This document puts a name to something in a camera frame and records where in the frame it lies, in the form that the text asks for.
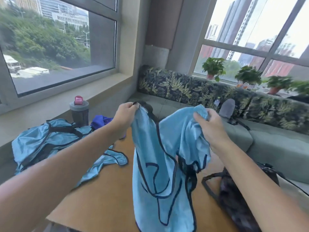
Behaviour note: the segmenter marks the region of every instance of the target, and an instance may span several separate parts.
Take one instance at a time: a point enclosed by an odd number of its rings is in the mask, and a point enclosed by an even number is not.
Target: window frame
[[[197,59],[199,57],[202,45],[212,46],[212,47],[221,48],[221,49],[225,49],[225,50],[230,50],[230,51],[235,51],[235,52],[239,52],[239,53],[250,54],[250,55],[253,55],[253,56],[262,57],[262,58],[264,58],[264,61],[262,62],[261,66],[259,67],[260,71],[264,71],[266,69],[268,63],[271,60],[277,60],[277,61],[282,61],[282,62],[286,62],[286,63],[292,63],[294,65],[309,67],[309,60],[307,60],[307,59],[293,58],[293,57],[290,57],[290,56],[275,54],[277,48],[280,46],[280,43],[282,42],[282,40],[285,37],[285,35],[287,34],[290,26],[292,25],[292,23],[296,19],[297,15],[298,15],[299,11],[301,10],[305,1],[306,0],[297,0],[296,1],[295,6],[293,7],[290,15],[288,16],[286,22],[284,23],[283,27],[281,28],[277,38],[275,39],[275,41],[272,45],[272,47],[270,48],[270,50],[268,52],[266,52],[266,51],[250,49],[250,48],[246,48],[246,47],[242,47],[242,46],[238,46],[238,45],[232,45],[232,44],[227,44],[227,43],[223,43],[223,42],[217,42],[217,41],[205,39],[206,31],[207,31],[208,26],[210,24],[211,17],[213,15],[214,8],[215,8],[216,3],[217,3],[217,0],[210,0],[209,6],[207,8],[204,24],[203,24],[203,27],[202,27],[202,30],[201,30],[195,51],[194,51],[194,55],[193,55],[193,58],[192,58],[192,61],[191,61],[191,66],[190,66],[188,73],[190,75],[191,74],[202,75],[202,74],[194,73],[194,69],[195,69]]]
[[[103,16],[115,21],[114,32],[114,67],[106,70],[96,71],[89,74],[79,75],[81,78],[70,82],[60,83],[51,88],[18,97],[15,85],[11,78],[9,69],[4,60],[2,49],[0,48],[0,115],[19,107],[37,102],[50,96],[62,93],[64,91],[82,86],[92,81],[110,76],[119,72],[119,54],[120,54],[120,28],[121,28],[121,6],[122,0],[116,1],[116,10],[112,10],[103,4],[98,4],[95,0],[60,0],[86,11]]]

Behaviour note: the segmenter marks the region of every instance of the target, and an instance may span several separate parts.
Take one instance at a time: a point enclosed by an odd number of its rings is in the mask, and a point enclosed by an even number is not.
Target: pink bottle cap
[[[83,104],[83,97],[82,96],[76,96],[74,100],[74,105],[82,105]]]

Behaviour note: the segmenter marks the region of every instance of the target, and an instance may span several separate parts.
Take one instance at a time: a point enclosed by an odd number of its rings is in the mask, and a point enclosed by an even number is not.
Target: black bag
[[[281,183],[282,185],[291,185],[294,188],[292,189],[293,193],[297,192],[297,194],[299,194],[298,197],[294,198],[302,205],[303,210],[308,212],[309,195],[307,193],[292,182],[286,180],[284,175],[274,170],[271,165],[260,163],[257,163],[257,165],[280,187]],[[222,177],[219,195],[216,195],[206,183],[207,180],[214,177]],[[224,168],[221,173],[215,173],[204,177],[202,179],[202,184],[206,191],[217,201],[218,205],[232,218],[240,232],[261,231],[245,199],[226,168]],[[289,190],[290,192],[287,192],[287,194],[293,197],[295,194],[291,194],[291,187]]]

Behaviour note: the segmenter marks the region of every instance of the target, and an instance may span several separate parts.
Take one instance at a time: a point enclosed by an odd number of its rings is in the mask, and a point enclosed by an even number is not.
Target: street lamp
[[[87,42],[87,48],[88,48],[88,37],[87,37],[87,34],[89,33],[89,32],[85,32],[85,31],[83,31],[84,33],[86,33],[86,42]]]

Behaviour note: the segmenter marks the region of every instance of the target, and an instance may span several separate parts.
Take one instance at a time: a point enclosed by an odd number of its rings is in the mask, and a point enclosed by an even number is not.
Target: glass pane
[[[207,60],[207,58],[214,57],[214,54],[218,51],[227,51],[227,53],[230,53],[229,50],[203,45],[195,65],[194,73],[207,75],[207,72],[203,72],[202,65]],[[220,76],[220,78],[224,80],[237,82],[237,80],[235,80],[235,75],[241,69],[241,67],[248,65],[260,68],[263,61],[264,58],[261,57],[234,52],[232,60],[226,60],[224,62],[224,68],[226,74]]]
[[[309,80],[309,68],[292,63],[271,60],[267,65],[263,76],[292,76],[294,80],[306,81]]]
[[[296,19],[282,40],[277,54],[309,59],[309,32],[304,23],[309,19],[309,0],[306,0]]]
[[[19,96],[114,67],[115,21],[59,0],[1,4],[0,46]]]
[[[116,10],[116,0],[95,0],[112,10]]]
[[[217,0],[205,38],[269,51],[296,1]],[[216,58],[231,60],[231,55]]]

